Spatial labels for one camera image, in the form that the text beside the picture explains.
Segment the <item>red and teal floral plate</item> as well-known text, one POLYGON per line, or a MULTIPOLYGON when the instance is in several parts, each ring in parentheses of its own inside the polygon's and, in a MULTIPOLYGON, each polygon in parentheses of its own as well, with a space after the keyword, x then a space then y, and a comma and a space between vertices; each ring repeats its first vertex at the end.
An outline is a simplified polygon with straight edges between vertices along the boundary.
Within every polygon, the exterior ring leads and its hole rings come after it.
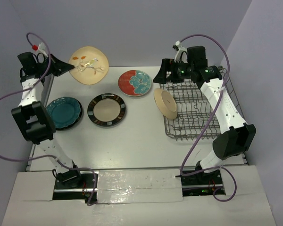
POLYGON ((147 94, 152 86, 152 78, 140 70, 129 70, 118 78, 120 90, 131 97, 140 97, 147 94))

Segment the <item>cream bird painted plate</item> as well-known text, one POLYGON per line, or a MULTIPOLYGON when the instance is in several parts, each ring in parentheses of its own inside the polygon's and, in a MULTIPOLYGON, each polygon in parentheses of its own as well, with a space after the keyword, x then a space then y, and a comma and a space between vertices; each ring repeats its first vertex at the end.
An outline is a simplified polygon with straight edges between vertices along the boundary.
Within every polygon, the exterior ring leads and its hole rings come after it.
POLYGON ((100 82, 108 73, 108 58, 99 49, 86 46, 75 51, 70 59, 69 64, 74 69, 69 73, 72 77, 84 85, 93 85, 100 82))

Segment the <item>teal scalloped plate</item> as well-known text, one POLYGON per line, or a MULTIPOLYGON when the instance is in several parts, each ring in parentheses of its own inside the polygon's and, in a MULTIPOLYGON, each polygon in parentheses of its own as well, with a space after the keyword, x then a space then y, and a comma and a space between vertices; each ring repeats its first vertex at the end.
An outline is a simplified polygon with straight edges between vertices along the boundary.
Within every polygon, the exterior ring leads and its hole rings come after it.
POLYGON ((51 101, 46 110, 56 130, 66 130, 75 126, 81 119, 83 107, 73 97, 60 97, 51 101))

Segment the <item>black rimmed cream plate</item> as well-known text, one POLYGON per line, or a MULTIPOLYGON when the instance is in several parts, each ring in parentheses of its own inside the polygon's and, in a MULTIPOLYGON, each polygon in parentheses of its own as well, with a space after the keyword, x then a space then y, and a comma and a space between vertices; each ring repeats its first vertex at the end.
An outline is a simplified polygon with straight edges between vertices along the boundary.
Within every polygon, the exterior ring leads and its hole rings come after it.
POLYGON ((125 113, 124 100, 113 93, 96 96, 87 107, 87 114, 91 122, 101 127, 115 126, 124 118, 125 113))

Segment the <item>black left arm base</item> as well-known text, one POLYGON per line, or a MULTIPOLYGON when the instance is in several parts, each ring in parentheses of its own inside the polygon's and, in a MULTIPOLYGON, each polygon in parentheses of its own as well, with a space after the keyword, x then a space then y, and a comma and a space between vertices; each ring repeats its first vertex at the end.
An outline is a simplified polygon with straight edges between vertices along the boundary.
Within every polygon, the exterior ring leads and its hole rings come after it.
POLYGON ((93 173, 79 173, 78 171, 70 170, 65 173, 57 173, 52 170, 55 178, 54 192, 52 199, 54 201, 61 200, 81 200, 85 204, 94 190, 89 204, 97 202, 97 175, 93 173))

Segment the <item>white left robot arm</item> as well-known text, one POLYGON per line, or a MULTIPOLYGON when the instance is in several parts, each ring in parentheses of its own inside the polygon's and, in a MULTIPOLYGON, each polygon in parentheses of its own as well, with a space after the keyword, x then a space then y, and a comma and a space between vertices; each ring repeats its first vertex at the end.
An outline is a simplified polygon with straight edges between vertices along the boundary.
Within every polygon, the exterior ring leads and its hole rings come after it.
POLYGON ((83 176, 55 138, 56 128, 52 118, 41 102, 45 78, 48 75, 59 77, 74 69, 74 65, 57 59, 52 54, 43 54, 43 62, 32 52, 19 54, 22 65, 20 82, 23 87, 21 102, 12 109, 12 116, 23 137, 40 147, 50 157, 56 180, 64 186, 77 188, 83 176))

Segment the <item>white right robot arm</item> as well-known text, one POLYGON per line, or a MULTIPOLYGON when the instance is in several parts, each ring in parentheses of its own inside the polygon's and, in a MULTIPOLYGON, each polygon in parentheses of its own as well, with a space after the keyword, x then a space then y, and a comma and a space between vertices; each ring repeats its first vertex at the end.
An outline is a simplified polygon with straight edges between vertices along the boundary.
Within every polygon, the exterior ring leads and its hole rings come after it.
POLYGON ((177 41, 174 59, 165 58, 154 83, 181 83, 185 79, 197 85, 213 109, 221 134, 213 141, 212 151, 198 162, 195 177, 200 184, 212 178, 212 172, 219 169, 223 161, 245 153, 256 134, 253 124, 248 124, 239 114, 226 88, 225 77, 217 66, 209 66, 204 46, 185 48, 177 41))

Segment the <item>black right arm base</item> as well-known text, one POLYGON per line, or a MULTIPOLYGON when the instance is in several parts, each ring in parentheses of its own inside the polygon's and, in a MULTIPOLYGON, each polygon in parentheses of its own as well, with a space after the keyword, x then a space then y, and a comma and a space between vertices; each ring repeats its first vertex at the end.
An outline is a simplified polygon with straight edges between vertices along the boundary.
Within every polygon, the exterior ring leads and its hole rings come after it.
POLYGON ((177 175, 181 179, 183 197, 225 195, 220 170, 198 173, 192 176, 177 175))

